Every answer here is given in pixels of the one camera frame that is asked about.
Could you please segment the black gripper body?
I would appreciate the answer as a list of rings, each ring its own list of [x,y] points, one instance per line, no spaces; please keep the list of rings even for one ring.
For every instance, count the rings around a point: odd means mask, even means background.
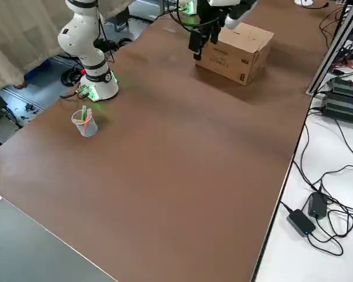
[[[198,28],[217,24],[220,28],[225,25],[227,1],[197,0],[197,14],[199,16]]]

